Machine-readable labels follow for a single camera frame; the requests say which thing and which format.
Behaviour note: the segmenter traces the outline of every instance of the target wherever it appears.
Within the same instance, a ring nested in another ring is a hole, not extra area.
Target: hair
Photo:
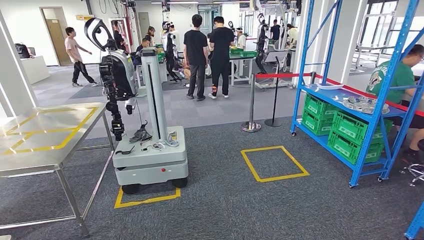
[[[214,23],[223,24],[223,23],[224,23],[224,18],[223,18],[222,16],[216,16],[216,17],[213,19],[213,22],[214,22]]]
[[[202,20],[203,20],[203,18],[199,14],[194,14],[191,17],[191,22],[193,23],[193,26],[195,28],[198,28],[198,27],[200,27],[200,25],[202,25]]]
[[[424,54],[424,46],[421,44],[415,44],[411,50],[408,52],[408,55],[422,55]]]
[[[65,28],[66,35],[68,35],[68,36],[69,36],[69,34],[71,34],[74,31],[75,31],[75,29],[73,27],[68,26],[67,28]]]
[[[155,28],[154,28],[154,27],[152,27],[152,26],[148,26],[147,33],[150,33],[150,31],[154,31],[154,30],[155,30]]]

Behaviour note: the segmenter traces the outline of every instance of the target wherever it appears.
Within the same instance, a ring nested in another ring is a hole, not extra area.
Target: yellow tape square
[[[283,176],[266,177],[266,178],[259,177],[258,173],[256,172],[255,168],[253,167],[253,165],[252,165],[251,161],[249,160],[248,156],[246,155],[246,153],[273,150],[273,149],[281,149],[293,161],[293,163],[296,164],[296,166],[300,169],[301,173],[295,173],[295,174],[283,175]],[[244,149],[244,150],[241,150],[240,152],[241,152],[241,155],[244,158],[244,161],[246,162],[247,166],[249,167],[251,173],[253,174],[254,179],[256,179],[256,181],[258,181],[260,183],[283,180],[283,179],[305,177],[305,176],[310,175],[309,172],[306,171],[306,169],[304,169],[304,167],[290,154],[289,151],[287,151],[287,149],[284,146],[267,146],[267,147],[259,147],[259,148],[252,148],[252,149]]]
[[[160,202],[160,201],[176,199],[176,198],[181,197],[181,190],[178,187],[176,187],[175,193],[172,194],[172,195],[157,196],[157,197],[148,198],[148,199],[142,200],[142,201],[122,202],[123,195],[124,195],[124,192],[122,191],[122,187],[119,187],[118,196],[116,196],[114,209],[120,209],[120,208],[137,206],[137,205],[140,205],[140,204],[150,204],[150,203],[155,203],[155,202]]]

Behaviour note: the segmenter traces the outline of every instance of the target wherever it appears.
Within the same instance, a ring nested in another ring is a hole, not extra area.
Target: red barrier rope
[[[293,78],[293,77],[299,77],[299,75],[300,75],[299,73],[255,74],[255,78],[257,78],[257,79]],[[304,73],[303,76],[304,77],[310,77],[311,76],[311,73]],[[323,76],[321,76],[319,74],[316,74],[316,78],[322,79]],[[327,78],[327,83],[330,83],[330,84],[333,84],[333,85],[340,85],[341,84],[341,83],[336,82],[334,80],[331,80],[329,78]],[[369,94],[367,92],[360,91],[360,90],[358,90],[356,88],[353,88],[351,86],[348,86],[348,85],[344,85],[343,88],[346,89],[346,90],[348,90],[348,91],[351,91],[351,92],[356,93],[356,94],[359,94],[359,95],[363,95],[363,96],[368,97],[368,98],[372,98],[372,99],[376,99],[377,98],[375,95]],[[390,102],[390,101],[387,101],[387,100],[385,101],[385,103],[388,104],[389,106],[392,106],[394,108],[403,110],[405,112],[408,111],[408,107],[406,107],[406,106],[403,106],[403,105],[400,105],[400,104],[396,104],[396,103],[393,103],[393,102]],[[415,115],[424,117],[424,111],[416,110],[415,111]]]

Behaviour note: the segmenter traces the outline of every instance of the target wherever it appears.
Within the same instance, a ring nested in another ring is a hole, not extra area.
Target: backpack
[[[26,45],[22,43],[15,43],[14,46],[16,48],[17,54],[19,54],[19,58],[29,59],[31,57]]]

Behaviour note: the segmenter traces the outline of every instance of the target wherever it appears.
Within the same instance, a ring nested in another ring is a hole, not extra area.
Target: man in pink shirt
[[[77,41],[75,41],[74,37],[77,35],[75,30],[72,27],[65,28],[65,32],[67,38],[65,39],[65,48],[66,53],[69,55],[70,60],[73,63],[73,77],[72,77],[72,87],[82,87],[83,85],[79,84],[78,77],[80,76],[80,72],[87,79],[87,81],[91,84],[92,87],[98,86],[99,83],[95,82],[94,79],[89,76],[87,73],[86,65],[83,63],[83,59],[81,58],[80,52],[78,49],[82,51],[92,54],[90,51],[85,50],[84,48],[78,45]]]

